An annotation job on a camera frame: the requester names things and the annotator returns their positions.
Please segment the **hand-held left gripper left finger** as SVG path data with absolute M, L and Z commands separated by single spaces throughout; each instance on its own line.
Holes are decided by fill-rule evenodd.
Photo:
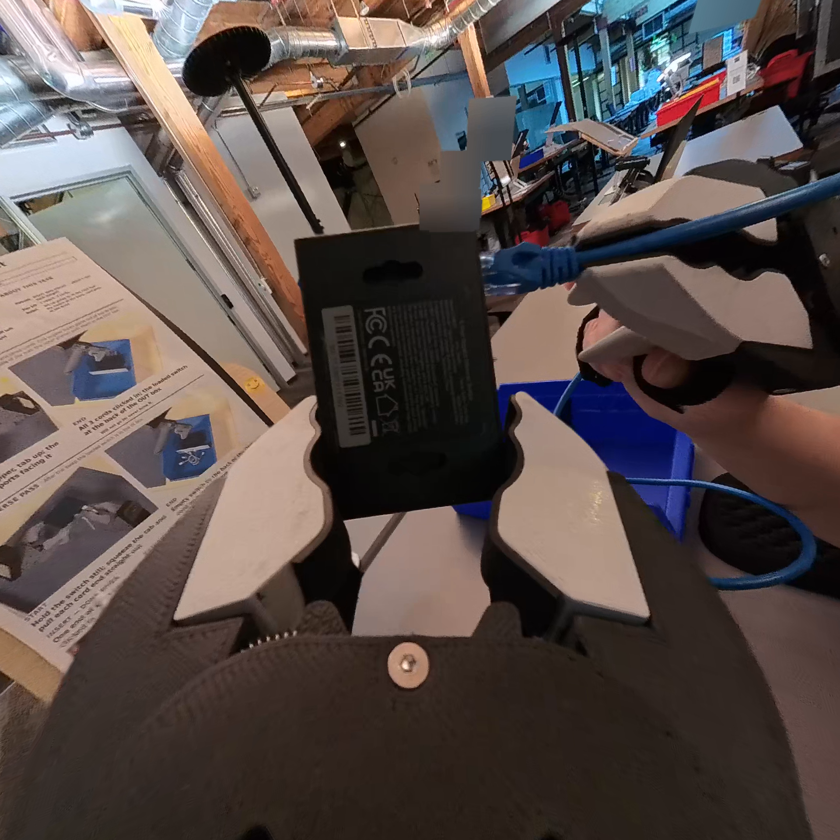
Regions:
M 320 605 L 350 635 L 362 572 L 313 463 L 310 396 L 258 438 L 224 478 L 173 613 L 178 627 L 238 619 L 259 641 L 308 628 Z

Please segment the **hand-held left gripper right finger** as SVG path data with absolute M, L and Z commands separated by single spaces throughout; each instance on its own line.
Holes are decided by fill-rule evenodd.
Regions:
M 480 572 L 525 637 L 558 642 L 579 617 L 631 627 L 651 612 L 611 475 L 595 451 L 526 392 L 511 395 L 512 469 L 491 502 Z

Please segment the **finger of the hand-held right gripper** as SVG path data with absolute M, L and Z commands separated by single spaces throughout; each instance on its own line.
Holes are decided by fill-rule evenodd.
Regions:
M 621 325 L 579 352 L 581 361 L 622 361 L 654 349 L 703 361 L 744 343 L 813 347 L 805 306 L 776 271 L 742 280 L 673 256 L 637 259 L 585 270 L 568 302 L 595 305 Z
M 621 238 L 650 233 L 716 216 L 779 194 L 769 180 L 727 182 L 702 175 L 684 175 L 599 205 L 572 238 L 573 245 L 606 245 Z

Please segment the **black network switch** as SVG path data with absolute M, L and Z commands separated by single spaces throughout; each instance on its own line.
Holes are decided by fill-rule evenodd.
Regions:
M 379 227 L 295 253 L 314 465 L 341 517 L 491 499 L 509 464 L 476 234 Z

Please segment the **person's right hand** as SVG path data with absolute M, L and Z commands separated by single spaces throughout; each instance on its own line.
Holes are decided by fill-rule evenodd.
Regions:
M 584 327 L 584 349 L 620 327 L 620 322 L 608 314 L 599 314 Z M 758 475 L 771 462 L 775 457 L 772 446 L 778 442 L 780 405 L 774 397 L 732 387 L 716 400 L 677 412 L 642 393 L 629 358 L 595 365 L 595 369 L 610 380 L 623 383 L 648 415 L 687 434 L 720 467 L 751 487 L 758 486 L 759 479 L 750 476 Z M 664 389 L 682 385 L 689 372 L 687 360 L 660 348 L 651 350 L 643 366 L 646 382 Z

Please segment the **red storage bin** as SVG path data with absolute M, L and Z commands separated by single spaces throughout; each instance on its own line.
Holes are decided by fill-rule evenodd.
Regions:
M 680 121 L 696 104 L 699 104 L 698 111 L 714 105 L 720 99 L 722 82 L 721 75 L 710 77 L 677 99 L 662 105 L 656 113 L 657 129 L 662 130 L 667 125 Z

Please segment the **blue plastic bin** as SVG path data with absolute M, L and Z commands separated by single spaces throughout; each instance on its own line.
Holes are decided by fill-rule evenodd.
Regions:
M 502 421 L 509 398 L 525 392 L 550 412 L 571 381 L 508 383 L 497 388 Z M 582 381 L 565 405 L 561 418 L 595 451 L 605 466 L 625 478 L 680 479 L 693 477 L 695 448 L 690 439 L 648 416 L 620 384 L 601 387 Z M 690 489 L 682 486 L 639 486 L 639 496 L 656 517 L 682 540 L 690 507 Z M 480 520 L 490 515 L 490 501 L 454 506 L 460 514 Z

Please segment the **tilted wooden board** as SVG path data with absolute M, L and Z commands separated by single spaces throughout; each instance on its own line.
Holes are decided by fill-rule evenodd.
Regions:
M 572 132 L 577 133 L 583 140 L 600 150 L 619 158 L 630 155 L 639 142 L 636 135 L 610 123 L 593 119 L 559 123 L 545 130 L 546 135 Z

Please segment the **black wrist rest pad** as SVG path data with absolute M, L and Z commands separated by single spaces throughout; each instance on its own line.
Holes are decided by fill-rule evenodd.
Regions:
M 697 521 L 700 540 L 717 559 L 742 575 L 781 573 L 800 558 L 803 543 L 798 531 L 755 500 L 722 490 L 704 489 Z M 839 597 L 839 548 L 814 538 L 812 565 L 802 574 L 776 586 Z

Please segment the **printed instruction poster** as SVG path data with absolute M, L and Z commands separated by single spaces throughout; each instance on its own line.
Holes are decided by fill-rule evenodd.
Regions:
M 272 422 L 66 239 L 2 257 L 2 630 L 60 672 Z

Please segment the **glass door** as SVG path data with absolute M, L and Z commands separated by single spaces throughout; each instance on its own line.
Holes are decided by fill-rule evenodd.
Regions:
M 235 270 L 165 188 L 132 167 L 8 182 L 2 195 L 44 239 L 66 238 L 218 363 L 282 389 L 297 373 L 284 338 Z

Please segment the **black round-headed pole stand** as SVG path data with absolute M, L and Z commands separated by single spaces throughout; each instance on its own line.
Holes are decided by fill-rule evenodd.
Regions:
M 323 225 L 248 89 L 248 81 L 263 70 L 270 55 L 270 39 L 263 30 L 245 25 L 227 28 L 191 50 L 182 67 L 182 80 L 191 93 L 203 98 L 220 98 L 235 90 L 311 231 L 321 235 Z

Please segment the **silver flexible air duct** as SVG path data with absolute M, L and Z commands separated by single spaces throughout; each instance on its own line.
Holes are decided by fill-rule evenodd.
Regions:
M 372 67 L 409 60 L 450 47 L 466 30 L 492 13 L 498 1 L 459 2 L 423 27 L 389 17 L 334 16 L 328 28 L 282 25 L 263 29 L 240 24 L 197 40 L 216 2 L 171 2 L 152 34 L 168 63 L 183 62 L 212 38 L 239 44 L 259 73 L 283 61 L 326 60 L 335 67 Z

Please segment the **silver spiral air duct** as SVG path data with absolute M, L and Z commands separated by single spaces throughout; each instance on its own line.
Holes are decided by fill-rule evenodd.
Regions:
M 111 51 L 79 51 L 43 2 L 2 1 L 1 145 L 66 113 L 122 114 L 144 107 Z

